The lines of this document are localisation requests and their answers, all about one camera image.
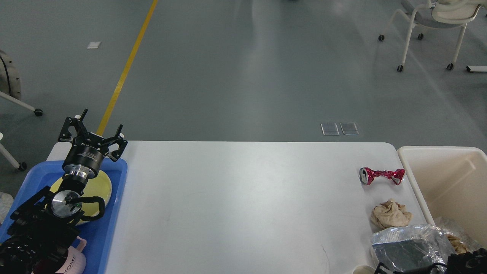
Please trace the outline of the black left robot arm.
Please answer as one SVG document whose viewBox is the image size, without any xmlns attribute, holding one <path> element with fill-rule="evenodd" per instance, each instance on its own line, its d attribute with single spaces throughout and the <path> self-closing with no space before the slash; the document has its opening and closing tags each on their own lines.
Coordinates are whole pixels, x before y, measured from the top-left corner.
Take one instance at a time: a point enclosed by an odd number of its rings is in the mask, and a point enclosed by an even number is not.
<svg viewBox="0 0 487 274">
<path fill-rule="evenodd" d="M 108 199 L 87 196 L 85 188 L 99 175 L 103 160 L 118 161 L 128 142 L 123 125 L 109 138 L 89 132 L 83 124 L 86 114 L 67 117 L 59 133 L 58 141 L 71 148 L 58 189 L 43 187 L 11 213 L 8 238 L 1 243 L 2 274 L 61 274 L 80 235 L 78 223 L 104 217 Z"/>
</svg>

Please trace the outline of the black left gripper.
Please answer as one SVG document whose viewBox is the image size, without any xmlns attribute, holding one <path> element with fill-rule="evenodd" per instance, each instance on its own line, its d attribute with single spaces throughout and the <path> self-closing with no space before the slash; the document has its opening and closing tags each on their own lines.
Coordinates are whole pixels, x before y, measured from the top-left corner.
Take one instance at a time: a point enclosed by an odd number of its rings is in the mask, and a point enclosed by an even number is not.
<svg viewBox="0 0 487 274">
<path fill-rule="evenodd" d="M 88 132 L 83 124 L 87 112 L 84 109 L 80 116 L 66 117 L 59 133 L 59 142 L 72 143 L 63 163 L 64 172 L 73 175 L 79 171 L 86 174 L 87 179 L 92 179 L 99 175 L 105 157 L 112 161 L 120 159 L 128 141 L 122 134 L 122 124 L 118 126 L 115 135 L 108 138 Z M 110 151 L 113 145 L 118 147 Z"/>
</svg>

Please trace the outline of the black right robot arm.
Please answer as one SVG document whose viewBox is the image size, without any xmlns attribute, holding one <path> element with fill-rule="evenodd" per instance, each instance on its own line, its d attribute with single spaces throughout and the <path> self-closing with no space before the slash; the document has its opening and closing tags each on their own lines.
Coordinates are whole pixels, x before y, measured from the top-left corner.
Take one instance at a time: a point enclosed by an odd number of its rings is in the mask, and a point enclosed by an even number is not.
<svg viewBox="0 0 487 274">
<path fill-rule="evenodd" d="M 433 263 L 428 267 L 412 269 L 406 272 L 389 270 L 383 263 L 379 263 L 374 274 L 486 274 L 487 251 L 480 248 L 477 251 L 463 254 L 451 254 L 447 263 Z"/>
</svg>

